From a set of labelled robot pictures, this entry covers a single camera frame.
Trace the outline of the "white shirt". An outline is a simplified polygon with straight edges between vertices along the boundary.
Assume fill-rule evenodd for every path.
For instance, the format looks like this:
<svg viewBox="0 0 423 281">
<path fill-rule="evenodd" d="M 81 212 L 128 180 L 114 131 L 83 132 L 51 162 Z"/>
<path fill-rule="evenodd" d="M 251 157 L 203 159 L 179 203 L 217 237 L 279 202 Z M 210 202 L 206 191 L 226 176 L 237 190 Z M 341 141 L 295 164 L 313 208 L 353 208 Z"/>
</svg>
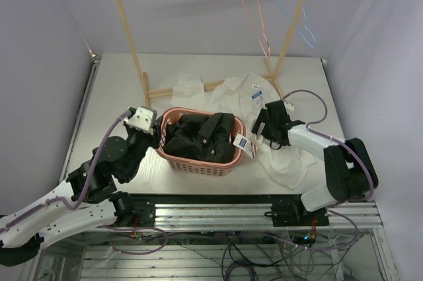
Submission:
<svg viewBox="0 0 423 281">
<path fill-rule="evenodd" d="M 265 114 L 266 104 L 280 100 L 275 88 L 265 78 L 248 73 L 242 77 L 224 80 L 209 95 L 201 79 L 179 80 L 173 87 L 171 104 L 205 112 L 231 113 L 241 119 L 246 127 L 246 137 L 256 146 L 254 164 L 265 177 L 280 186 L 297 188 L 316 159 L 303 149 L 281 146 L 269 140 L 276 133 L 278 123 L 274 114 Z"/>
</svg>

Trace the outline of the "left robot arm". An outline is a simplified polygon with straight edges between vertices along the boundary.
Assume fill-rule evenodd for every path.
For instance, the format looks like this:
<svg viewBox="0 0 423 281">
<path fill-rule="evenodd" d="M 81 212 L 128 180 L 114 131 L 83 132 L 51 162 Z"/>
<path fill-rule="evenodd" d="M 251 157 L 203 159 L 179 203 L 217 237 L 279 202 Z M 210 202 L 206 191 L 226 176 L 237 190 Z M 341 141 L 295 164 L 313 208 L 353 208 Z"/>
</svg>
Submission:
<svg viewBox="0 0 423 281">
<path fill-rule="evenodd" d="M 95 227 L 125 227 L 133 222 L 134 203 L 115 183 L 128 183 L 137 175 L 147 150 L 158 148 L 160 131 L 158 126 L 149 133 L 125 129 L 127 138 L 112 136 L 103 144 L 91 177 L 91 162 L 86 161 L 28 208 L 1 218 L 1 265 L 20 265 L 39 251 Z"/>
</svg>

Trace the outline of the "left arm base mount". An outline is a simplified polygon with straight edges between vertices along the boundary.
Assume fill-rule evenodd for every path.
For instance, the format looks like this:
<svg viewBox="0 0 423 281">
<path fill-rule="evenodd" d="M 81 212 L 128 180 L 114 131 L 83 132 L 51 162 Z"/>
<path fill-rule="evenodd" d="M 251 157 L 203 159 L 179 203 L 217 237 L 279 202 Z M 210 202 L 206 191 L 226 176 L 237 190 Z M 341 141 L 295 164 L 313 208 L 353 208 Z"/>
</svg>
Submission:
<svg viewBox="0 0 423 281">
<path fill-rule="evenodd" d="M 149 200 L 133 201 L 133 212 L 129 227 L 153 227 L 155 225 L 155 205 Z"/>
</svg>

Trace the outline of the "pink wire hanger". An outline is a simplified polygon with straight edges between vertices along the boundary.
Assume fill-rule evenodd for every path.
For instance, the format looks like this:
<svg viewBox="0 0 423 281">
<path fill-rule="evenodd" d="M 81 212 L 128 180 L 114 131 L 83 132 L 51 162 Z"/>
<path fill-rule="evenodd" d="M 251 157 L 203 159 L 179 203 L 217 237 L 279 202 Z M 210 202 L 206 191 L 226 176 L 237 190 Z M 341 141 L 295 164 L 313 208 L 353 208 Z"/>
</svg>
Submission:
<svg viewBox="0 0 423 281">
<path fill-rule="evenodd" d="M 245 14 L 250 22 L 255 38 L 258 41 L 263 56 L 271 56 L 271 47 L 266 33 L 266 25 L 260 0 L 241 0 Z"/>
</svg>

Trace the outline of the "dark striped shirt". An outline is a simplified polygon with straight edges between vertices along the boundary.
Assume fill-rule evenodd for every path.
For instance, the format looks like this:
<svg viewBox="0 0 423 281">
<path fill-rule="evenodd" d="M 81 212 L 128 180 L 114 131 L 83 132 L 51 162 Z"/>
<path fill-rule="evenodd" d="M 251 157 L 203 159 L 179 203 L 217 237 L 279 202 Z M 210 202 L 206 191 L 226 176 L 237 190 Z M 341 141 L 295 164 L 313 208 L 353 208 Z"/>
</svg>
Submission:
<svg viewBox="0 0 423 281">
<path fill-rule="evenodd" d="M 163 151 L 175 157 L 229 163 L 235 154 L 231 132 L 235 117 L 230 113 L 184 114 L 166 127 Z"/>
</svg>

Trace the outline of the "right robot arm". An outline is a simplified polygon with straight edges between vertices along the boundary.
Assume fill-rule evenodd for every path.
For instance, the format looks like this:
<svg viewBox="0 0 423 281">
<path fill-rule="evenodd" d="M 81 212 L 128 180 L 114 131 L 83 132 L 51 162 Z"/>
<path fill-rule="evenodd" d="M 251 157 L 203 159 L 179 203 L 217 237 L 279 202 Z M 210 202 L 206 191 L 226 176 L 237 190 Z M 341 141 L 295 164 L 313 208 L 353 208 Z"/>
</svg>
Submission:
<svg viewBox="0 0 423 281">
<path fill-rule="evenodd" d="M 319 158 L 325 166 L 325 183 L 300 197 L 291 209 L 292 220 L 308 224 L 315 211 L 347 201 L 368 199 L 379 185 L 365 144 L 358 138 L 340 140 L 311 129 L 310 123 L 292 120 L 281 100 L 262 108 L 252 127 L 270 144 L 297 147 Z"/>
</svg>

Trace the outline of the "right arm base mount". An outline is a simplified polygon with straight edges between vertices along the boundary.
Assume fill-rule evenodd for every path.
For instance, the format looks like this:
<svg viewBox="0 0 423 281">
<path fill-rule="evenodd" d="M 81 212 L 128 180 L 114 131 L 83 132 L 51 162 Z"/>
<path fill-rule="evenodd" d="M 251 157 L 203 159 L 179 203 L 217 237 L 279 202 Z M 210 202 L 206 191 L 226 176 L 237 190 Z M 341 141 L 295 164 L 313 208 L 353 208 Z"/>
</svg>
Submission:
<svg viewBox="0 0 423 281">
<path fill-rule="evenodd" d="M 305 209 L 299 196 L 277 198 L 270 211 L 265 212 L 264 216 L 272 219 L 274 227 L 329 225 L 327 212 L 324 208 L 309 212 Z"/>
</svg>

